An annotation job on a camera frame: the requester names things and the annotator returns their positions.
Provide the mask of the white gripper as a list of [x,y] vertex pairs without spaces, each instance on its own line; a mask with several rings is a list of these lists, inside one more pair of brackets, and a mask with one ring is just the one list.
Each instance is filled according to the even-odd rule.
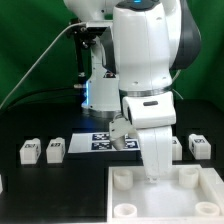
[[172,167],[172,125],[176,123],[173,94],[124,97],[122,116],[109,123],[109,139],[116,150],[125,147],[125,135],[137,138],[150,184]]

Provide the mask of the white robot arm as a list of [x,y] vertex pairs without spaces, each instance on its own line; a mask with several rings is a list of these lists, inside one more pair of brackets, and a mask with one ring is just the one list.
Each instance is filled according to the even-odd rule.
[[198,56],[201,36],[186,0],[63,0],[78,17],[76,48],[91,50],[92,74],[81,104],[110,117],[110,141],[139,142],[145,174],[157,182],[172,167],[176,123],[170,72]]

